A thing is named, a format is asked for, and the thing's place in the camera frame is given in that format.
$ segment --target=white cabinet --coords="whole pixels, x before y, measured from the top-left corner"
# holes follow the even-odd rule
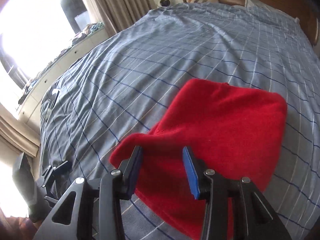
[[[51,68],[38,80],[37,84],[27,95],[23,104],[18,108],[18,118],[31,129],[40,134],[40,107],[41,101],[54,81],[57,80],[77,59],[83,57],[93,48],[108,39],[105,28],[102,28],[86,37],[65,53]]]

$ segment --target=mattress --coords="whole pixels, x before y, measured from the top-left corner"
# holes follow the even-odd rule
[[[47,91],[42,169],[72,161],[72,171],[54,185],[57,197],[77,177],[103,176],[113,169],[108,158],[116,145],[131,133],[148,132],[192,78],[276,92],[288,114],[264,195],[292,239],[302,239],[320,215],[319,66],[300,26],[276,12],[212,3],[151,10],[74,63]],[[59,98],[45,121],[55,88]],[[135,195],[121,208],[128,239],[188,239]]]

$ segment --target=red fabric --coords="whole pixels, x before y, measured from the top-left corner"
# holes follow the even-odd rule
[[[248,176],[263,191],[279,158],[287,113],[276,93],[192,79],[148,134],[125,138],[110,157],[118,167],[135,145],[143,148],[136,195],[165,222],[199,239],[204,201],[193,198],[182,148],[229,179]],[[229,208],[228,236],[232,236]]]

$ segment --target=silver bolt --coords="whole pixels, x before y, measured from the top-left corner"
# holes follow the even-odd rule
[[[121,174],[121,170],[115,169],[111,171],[111,175],[112,176],[118,176]]]
[[[243,182],[243,183],[250,183],[250,179],[248,178],[248,177],[243,177],[242,179],[241,179],[241,181]]]
[[[207,174],[207,175],[214,175],[216,172],[214,171],[214,170],[212,170],[212,169],[207,169],[206,171],[205,171],[205,174]]]
[[[84,178],[82,177],[76,178],[76,184],[81,184],[81,183],[84,183]]]

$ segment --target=beige curtain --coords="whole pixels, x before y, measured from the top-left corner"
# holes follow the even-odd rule
[[[102,21],[111,37],[130,27],[151,9],[154,0],[83,0],[90,17]]]
[[[17,154],[25,152],[31,157],[35,157],[40,146],[39,135],[23,122],[17,120],[0,103],[0,141],[4,143],[12,152]],[[6,153],[0,149],[0,160],[6,158]]]

